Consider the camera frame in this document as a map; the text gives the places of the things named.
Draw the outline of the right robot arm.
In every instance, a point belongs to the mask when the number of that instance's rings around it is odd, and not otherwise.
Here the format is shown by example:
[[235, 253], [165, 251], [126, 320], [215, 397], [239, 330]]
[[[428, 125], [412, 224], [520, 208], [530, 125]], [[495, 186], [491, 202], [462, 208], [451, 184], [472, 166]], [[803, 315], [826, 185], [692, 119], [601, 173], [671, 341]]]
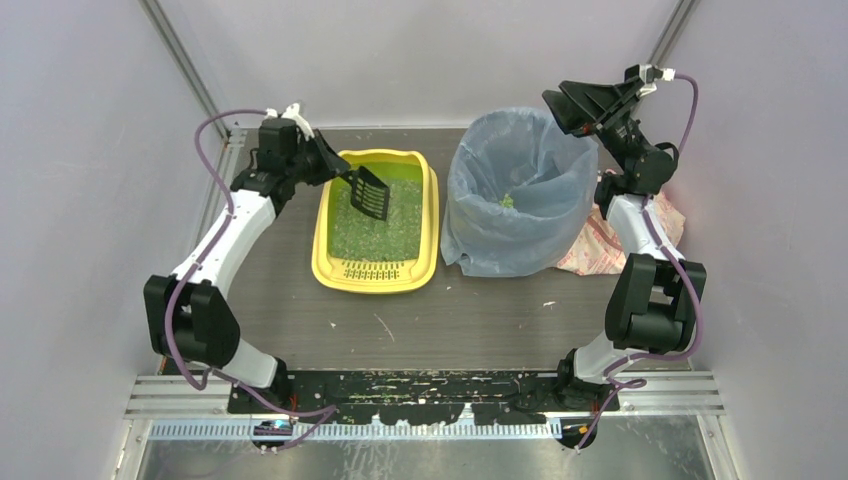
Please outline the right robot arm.
[[628, 68], [622, 82], [563, 81], [542, 98], [557, 125], [576, 138], [594, 136], [617, 163], [601, 175], [594, 202], [613, 228], [626, 261], [608, 302], [604, 330], [559, 362], [546, 397], [584, 402], [590, 409], [613, 396], [616, 375], [642, 359], [683, 360], [700, 344], [702, 264], [691, 262], [662, 230], [655, 197], [676, 172], [680, 149], [652, 143], [632, 115], [671, 68]]

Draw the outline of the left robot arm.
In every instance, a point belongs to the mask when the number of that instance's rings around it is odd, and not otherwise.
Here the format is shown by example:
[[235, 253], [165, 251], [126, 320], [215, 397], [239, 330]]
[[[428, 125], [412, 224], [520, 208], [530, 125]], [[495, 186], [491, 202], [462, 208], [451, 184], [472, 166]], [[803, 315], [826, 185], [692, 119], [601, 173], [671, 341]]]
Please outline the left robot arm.
[[153, 275], [143, 297], [155, 352], [170, 358], [197, 390], [215, 374], [266, 408], [283, 411], [291, 384], [286, 363], [242, 337], [227, 302], [254, 244], [300, 184], [317, 186], [348, 168], [320, 131], [299, 113], [267, 110], [255, 164], [225, 184], [201, 160], [225, 195], [225, 207], [192, 253], [168, 275]]

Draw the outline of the black litter scoop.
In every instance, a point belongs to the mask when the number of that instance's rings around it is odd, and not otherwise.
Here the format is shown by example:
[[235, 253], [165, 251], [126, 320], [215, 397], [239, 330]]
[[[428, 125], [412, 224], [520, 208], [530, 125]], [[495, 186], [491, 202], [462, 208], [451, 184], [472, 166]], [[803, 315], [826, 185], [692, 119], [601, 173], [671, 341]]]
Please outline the black litter scoop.
[[360, 166], [341, 174], [351, 189], [350, 204], [360, 213], [386, 221], [388, 217], [390, 188], [369, 168]]

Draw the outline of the yellow litter box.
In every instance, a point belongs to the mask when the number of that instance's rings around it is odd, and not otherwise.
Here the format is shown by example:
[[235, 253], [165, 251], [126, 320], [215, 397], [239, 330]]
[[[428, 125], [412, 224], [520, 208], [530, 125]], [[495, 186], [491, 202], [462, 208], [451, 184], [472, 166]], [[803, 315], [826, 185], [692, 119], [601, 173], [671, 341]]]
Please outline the yellow litter box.
[[340, 155], [353, 166], [365, 166], [383, 181], [413, 180], [423, 188], [418, 256], [398, 261], [367, 261], [335, 257], [330, 251], [337, 223], [339, 196], [350, 187], [332, 180], [322, 188], [315, 224], [311, 267], [322, 285], [359, 294], [404, 293], [425, 285], [436, 270], [439, 246], [439, 187], [435, 171], [417, 151], [392, 149], [343, 150]]

